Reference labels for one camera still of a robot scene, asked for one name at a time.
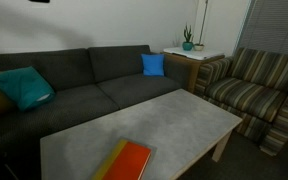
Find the orange book with yellow spine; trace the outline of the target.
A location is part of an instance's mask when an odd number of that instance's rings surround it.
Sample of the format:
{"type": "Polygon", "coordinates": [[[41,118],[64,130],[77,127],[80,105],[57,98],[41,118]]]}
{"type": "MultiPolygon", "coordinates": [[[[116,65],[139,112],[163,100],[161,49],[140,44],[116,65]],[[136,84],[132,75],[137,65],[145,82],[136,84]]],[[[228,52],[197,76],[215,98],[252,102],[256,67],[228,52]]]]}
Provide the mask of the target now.
{"type": "Polygon", "coordinates": [[[91,180],[141,180],[151,153],[147,146],[120,139],[91,180]]]}

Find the blue throw pillow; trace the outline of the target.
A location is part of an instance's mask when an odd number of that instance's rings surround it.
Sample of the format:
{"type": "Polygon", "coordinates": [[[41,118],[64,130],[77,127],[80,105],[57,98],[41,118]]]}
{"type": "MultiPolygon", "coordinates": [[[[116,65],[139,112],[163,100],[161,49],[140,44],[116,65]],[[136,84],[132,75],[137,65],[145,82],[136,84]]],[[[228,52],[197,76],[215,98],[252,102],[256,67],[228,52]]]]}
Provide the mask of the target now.
{"type": "Polygon", "coordinates": [[[143,74],[146,76],[163,76],[164,75],[164,55],[142,54],[143,74]]]}

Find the grey top coffee table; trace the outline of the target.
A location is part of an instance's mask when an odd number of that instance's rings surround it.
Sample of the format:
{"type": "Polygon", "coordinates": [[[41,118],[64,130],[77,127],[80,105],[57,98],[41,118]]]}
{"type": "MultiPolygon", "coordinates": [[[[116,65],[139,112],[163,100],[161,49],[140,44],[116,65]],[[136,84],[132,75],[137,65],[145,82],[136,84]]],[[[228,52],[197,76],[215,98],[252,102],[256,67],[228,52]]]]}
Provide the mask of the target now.
{"type": "Polygon", "coordinates": [[[91,180],[117,142],[152,149],[143,180],[176,180],[210,149],[219,160],[241,119],[182,89],[40,140],[42,180],[91,180]]]}

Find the wooden side table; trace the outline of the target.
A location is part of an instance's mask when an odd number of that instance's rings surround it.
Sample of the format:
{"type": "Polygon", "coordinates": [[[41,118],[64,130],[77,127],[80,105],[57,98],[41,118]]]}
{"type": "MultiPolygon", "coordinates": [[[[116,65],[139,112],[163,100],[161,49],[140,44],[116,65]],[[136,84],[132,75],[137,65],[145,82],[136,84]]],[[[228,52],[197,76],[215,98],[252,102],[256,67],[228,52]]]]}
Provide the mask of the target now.
{"type": "Polygon", "coordinates": [[[193,93],[200,66],[224,58],[219,55],[205,60],[195,60],[181,55],[163,52],[164,72],[167,77],[178,82],[181,87],[193,93]]]}

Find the dark grey fabric sofa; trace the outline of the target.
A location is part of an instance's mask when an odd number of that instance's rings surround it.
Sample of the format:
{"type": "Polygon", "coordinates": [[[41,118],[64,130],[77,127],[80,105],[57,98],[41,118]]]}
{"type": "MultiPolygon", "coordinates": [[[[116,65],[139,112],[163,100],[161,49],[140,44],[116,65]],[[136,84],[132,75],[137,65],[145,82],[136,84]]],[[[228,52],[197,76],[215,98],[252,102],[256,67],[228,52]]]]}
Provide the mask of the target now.
{"type": "Polygon", "coordinates": [[[163,59],[162,76],[143,73],[147,45],[0,54],[0,71],[33,67],[55,98],[0,115],[0,180],[41,180],[40,139],[184,88],[189,66],[163,59]]]}

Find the plant in teal pot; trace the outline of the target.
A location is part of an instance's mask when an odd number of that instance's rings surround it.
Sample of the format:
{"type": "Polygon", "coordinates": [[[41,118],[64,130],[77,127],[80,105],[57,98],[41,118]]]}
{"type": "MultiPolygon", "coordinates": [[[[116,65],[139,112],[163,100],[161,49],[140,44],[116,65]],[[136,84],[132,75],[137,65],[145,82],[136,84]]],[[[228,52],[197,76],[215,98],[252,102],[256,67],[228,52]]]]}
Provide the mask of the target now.
{"type": "Polygon", "coordinates": [[[189,26],[185,26],[183,35],[185,41],[182,43],[182,48],[184,51],[191,51],[193,48],[192,28],[189,26]]]}

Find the small white plant pot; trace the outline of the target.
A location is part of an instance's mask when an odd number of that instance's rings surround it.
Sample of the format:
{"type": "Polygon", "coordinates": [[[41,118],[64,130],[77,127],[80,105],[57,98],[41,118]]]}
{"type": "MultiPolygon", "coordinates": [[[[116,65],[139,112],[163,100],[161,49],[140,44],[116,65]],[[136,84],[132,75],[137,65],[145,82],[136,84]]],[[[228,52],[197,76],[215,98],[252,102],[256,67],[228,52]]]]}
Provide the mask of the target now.
{"type": "Polygon", "coordinates": [[[204,48],[204,44],[202,43],[202,37],[203,37],[205,19],[206,19],[206,14],[207,14],[207,9],[208,9],[208,1],[209,0],[205,0],[205,8],[204,8],[202,25],[201,25],[201,29],[200,29],[200,36],[199,36],[198,42],[194,44],[194,50],[195,51],[202,51],[204,48]]]}

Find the white board on side table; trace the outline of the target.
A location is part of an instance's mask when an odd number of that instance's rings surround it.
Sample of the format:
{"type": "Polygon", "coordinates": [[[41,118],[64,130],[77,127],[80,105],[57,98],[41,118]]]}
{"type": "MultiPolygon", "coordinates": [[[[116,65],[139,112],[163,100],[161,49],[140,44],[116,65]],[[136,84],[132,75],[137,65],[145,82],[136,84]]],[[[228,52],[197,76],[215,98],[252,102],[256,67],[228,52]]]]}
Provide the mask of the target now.
{"type": "Polygon", "coordinates": [[[185,51],[182,47],[165,48],[164,52],[181,55],[195,60],[206,60],[212,57],[223,55],[223,52],[217,50],[185,51]]]}

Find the teal throw pillow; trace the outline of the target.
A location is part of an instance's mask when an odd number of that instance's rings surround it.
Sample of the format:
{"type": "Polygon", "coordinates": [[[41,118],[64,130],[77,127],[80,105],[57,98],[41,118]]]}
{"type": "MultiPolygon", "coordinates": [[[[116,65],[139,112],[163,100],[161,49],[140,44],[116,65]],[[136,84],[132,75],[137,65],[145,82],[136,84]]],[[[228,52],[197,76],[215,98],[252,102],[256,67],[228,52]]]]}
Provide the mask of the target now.
{"type": "Polygon", "coordinates": [[[55,97],[53,88],[32,66],[1,72],[0,90],[21,111],[39,107],[55,97]]]}

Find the window blinds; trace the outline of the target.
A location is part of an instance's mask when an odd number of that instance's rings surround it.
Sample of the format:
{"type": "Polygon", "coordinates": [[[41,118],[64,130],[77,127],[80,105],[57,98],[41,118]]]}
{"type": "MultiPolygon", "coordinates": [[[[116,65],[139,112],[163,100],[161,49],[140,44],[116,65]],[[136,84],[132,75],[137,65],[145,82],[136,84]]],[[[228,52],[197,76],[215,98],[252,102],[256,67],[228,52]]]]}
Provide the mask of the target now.
{"type": "Polygon", "coordinates": [[[252,0],[238,46],[288,54],[288,0],[252,0]]]}

